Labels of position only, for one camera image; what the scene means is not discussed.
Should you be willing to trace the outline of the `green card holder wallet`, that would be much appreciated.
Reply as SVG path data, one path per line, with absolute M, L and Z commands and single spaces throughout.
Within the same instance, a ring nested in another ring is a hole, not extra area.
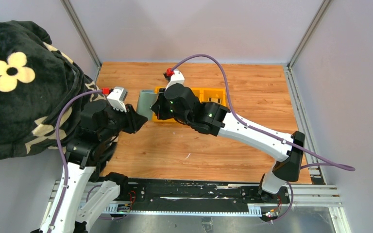
M 154 90 L 140 90 L 138 95 L 136 112 L 148 120 L 152 120 L 153 112 L 151 110 L 152 105 L 157 100 L 157 94 Z

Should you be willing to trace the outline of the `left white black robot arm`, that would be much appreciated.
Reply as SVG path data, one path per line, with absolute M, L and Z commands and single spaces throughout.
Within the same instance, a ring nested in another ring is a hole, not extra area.
M 80 206 L 87 183 L 99 179 L 102 166 L 116 150 L 113 139 L 120 132 L 136 133 L 147 121 L 131 104 L 119 110 L 106 100 L 87 103 L 80 113 L 76 133 L 66 146 L 67 166 L 53 207 L 35 232 L 88 233 L 110 202 L 127 197 L 128 177 L 111 172 L 84 206 Z

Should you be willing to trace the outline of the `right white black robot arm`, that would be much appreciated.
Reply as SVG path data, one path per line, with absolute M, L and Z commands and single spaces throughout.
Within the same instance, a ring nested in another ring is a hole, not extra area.
M 277 194 L 281 186 L 299 179 L 305 135 L 281 133 L 244 119 L 217 102 L 201 102 L 182 84 L 161 88 L 151 110 L 158 119 L 187 125 L 202 134 L 222 136 L 261 150 L 275 160 L 261 179 L 259 194 Z

